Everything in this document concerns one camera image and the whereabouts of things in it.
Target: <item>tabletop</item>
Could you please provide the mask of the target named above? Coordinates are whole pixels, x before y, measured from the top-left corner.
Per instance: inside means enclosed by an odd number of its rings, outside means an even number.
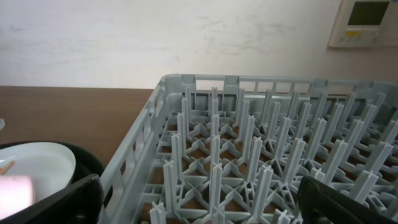
[[[106,166],[152,91],[0,86],[0,144],[67,142]]]

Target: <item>brown stick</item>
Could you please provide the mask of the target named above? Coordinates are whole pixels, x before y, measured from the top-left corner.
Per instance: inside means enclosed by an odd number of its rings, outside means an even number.
[[[11,161],[9,162],[4,168],[0,169],[0,175],[3,175],[7,172],[8,169],[10,169],[10,167],[12,165],[14,165],[15,161]]]

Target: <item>plate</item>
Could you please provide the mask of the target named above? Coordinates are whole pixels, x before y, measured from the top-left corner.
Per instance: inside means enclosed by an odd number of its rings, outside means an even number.
[[[52,142],[20,144],[0,150],[0,167],[14,165],[5,175],[26,175],[33,181],[35,202],[65,188],[75,171],[75,156],[69,148]]]

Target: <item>pink object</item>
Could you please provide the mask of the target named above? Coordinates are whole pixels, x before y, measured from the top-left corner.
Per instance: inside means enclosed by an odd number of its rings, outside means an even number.
[[[35,202],[32,180],[28,176],[0,175],[0,220]]]

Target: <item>plastic crate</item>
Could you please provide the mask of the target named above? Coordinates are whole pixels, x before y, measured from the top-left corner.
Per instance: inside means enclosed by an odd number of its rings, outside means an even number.
[[[397,220],[396,96],[388,82],[164,76],[101,176],[99,222],[302,223],[306,175]]]

